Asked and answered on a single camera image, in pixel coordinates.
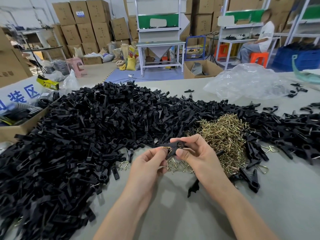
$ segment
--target person sitting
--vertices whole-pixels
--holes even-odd
[[[271,10],[265,10],[261,17],[261,21],[264,23],[264,26],[261,29],[258,40],[243,44],[239,50],[236,60],[232,62],[231,65],[236,66],[241,63],[249,63],[252,52],[263,53],[268,51],[275,31],[275,26],[273,22],[270,21],[271,16]]]

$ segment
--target open cardboard box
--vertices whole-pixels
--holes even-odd
[[[21,125],[1,126],[0,127],[0,142],[11,141],[16,143],[18,140],[14,138],[16,134],[26,135],[37,126],[38,121],[44,117],[49,111],[49,107],[43,109],[40,113],[32,117],[30,120]]]
[[[196,76],[191,72],[192,66],[195,62],[202,64],[202,71],[207,76]],[[183,78],[192,79],[192,78],[204,78],[204,77],[213,77],[217,76],[223,69],[209,60],[195,60],[195,61],[185,61],[183,65]]]

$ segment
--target yellow sack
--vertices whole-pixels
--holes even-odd
[[[128,56],[128,65],[127,70],[135,71],[136,70],[136,58]]]
[[[120,71],[124,71],[126,69],[126,64],[123,64],[123,66],[119,67]]]

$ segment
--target jeans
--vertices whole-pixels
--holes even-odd
[[[259,44],[245,43],[239,50],[237,58],[241,60],[241,63],[249,63],[249,57],[252,52],[261,53]]]

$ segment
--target hand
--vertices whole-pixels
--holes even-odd
[[[166,173],[167,148],[157,147],[138,156],[131,165],[128,182],[123,194],[138,201],[138,214],[142,215],[149,206],[153,186],[160,175]]]
[[[214,150],[199,134],[170,139],[170,142],[175,141],[186,142],[186,146],[189,148],[177,149],[177,157],[190,164],[198,180],[210,193],[211,197],[216,201],[220,201],[221,193],[225,191],[226,186],[232,184],[224,173]]]

